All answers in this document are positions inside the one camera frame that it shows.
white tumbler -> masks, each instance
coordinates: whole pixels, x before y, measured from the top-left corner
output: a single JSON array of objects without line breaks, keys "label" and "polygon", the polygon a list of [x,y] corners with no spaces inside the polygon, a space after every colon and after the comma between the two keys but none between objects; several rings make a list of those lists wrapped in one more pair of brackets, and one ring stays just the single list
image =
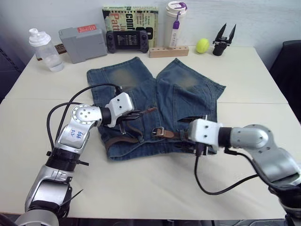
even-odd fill
[{"label": "white tumbler", "polygon": [[171,1],[166,6],[164,47],[176,47],[186,12],[187,5],[181,1]]}]

faded denim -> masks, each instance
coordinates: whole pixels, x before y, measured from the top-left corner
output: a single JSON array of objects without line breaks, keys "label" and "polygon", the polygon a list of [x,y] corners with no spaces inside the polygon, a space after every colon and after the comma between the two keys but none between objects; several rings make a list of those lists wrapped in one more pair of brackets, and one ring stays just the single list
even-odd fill
[{"label": "faded denim", "polygon": [[[119,142],[112,145],[107,153],[112,160],[128,160],[159,153],[187,152],[184,148],[189,142],[152,137],[156,127],[164,127],[173,132],[183,132],[188,123],[179,120],[189,116],[208,116],[208,120],[217,121],[217,99],[223,93],[222,86],[184,65],[177,58],[164,68],[157,79],[135,57],[121,64],[91,69],[87,72],[90,85],[114,83],[123,88],[131,97],[135,109],[157,110],[143,117],[130,121],[130,125],[142,131],[143,136],[125,126],[125,136],[136,137],[139,143]],[[96,106],[104,107],[115,95],[113,87],[96,87],[92,89]],[[99,127],[101,138],[106,143],[110,138],[120,136],[119,126],[114,128]]]}]

clear plastic bottle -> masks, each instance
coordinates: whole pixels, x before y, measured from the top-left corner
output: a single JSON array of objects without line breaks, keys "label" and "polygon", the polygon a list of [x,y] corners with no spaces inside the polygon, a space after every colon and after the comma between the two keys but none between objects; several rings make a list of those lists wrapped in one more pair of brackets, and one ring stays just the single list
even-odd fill
[{"label": "clear plastic bottle", "polygon": [[64,68],[63,61],[54,45],[51,42],[51,37],[45,32],[39,32],[38,29],[32,28],[29,30],[31,34],[29,43],[35,48],[36,54],[40,56],[46,66],[52,72],[58,72]]}]

gray plastic box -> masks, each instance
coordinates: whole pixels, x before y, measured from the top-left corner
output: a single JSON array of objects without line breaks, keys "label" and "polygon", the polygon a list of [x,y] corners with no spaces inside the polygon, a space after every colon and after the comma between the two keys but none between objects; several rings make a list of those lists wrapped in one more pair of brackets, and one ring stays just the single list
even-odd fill
[{"label": "gray plastic box", "polygon": [[66,28],[58,33],[74,64],[107,55],[103,32],[99,24]]}]

belt buckle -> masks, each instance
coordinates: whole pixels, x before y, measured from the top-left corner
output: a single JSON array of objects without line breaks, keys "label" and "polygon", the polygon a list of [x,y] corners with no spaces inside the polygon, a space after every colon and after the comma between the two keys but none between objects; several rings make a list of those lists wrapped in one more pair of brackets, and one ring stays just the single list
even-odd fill
[{"label": "belt buckle", "polygon": [[[156,131],[157,129],[161,129],[160,134],[157,134],[157,131]],[[152,137],[158,137],[158,136],[163,136],[163,135],[164,135],[164,127],[163,126],[159,126],[159,127],[156,127],[156,128],[152,129],[152,132],[151,132]]]}]

